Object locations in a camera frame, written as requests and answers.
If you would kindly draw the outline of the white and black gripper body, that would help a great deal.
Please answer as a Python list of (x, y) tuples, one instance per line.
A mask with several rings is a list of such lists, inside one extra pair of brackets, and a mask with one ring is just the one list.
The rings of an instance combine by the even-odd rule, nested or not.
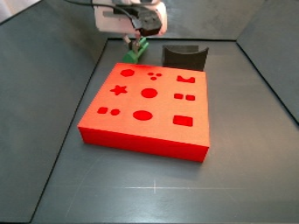
[(161, 0), (92, 0), (96, 27), (101, 32), (161, 36), (166, 10)]

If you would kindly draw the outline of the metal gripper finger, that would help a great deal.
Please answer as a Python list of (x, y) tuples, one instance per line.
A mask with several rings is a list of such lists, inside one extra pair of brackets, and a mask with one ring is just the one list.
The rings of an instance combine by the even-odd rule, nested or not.
[(140, 35), (140, 32), (137, 32), (136, 34), (134, 34), (134, 40), (133, 40), (133, 42), (132, 42), (132, 50), (133, 50), (133, 52), (134, 53), (137, 53), (137, 51), (138, 51), (138, 46), (140, 46), (140, 38), (141, 38), (141, 35)]
[(126, 36), (126, 34), (124, 34), (122, 40), (125, 42), (126, 49), (130, 49), (132, 48), (132, 41), (130, 41), (130, 38)]

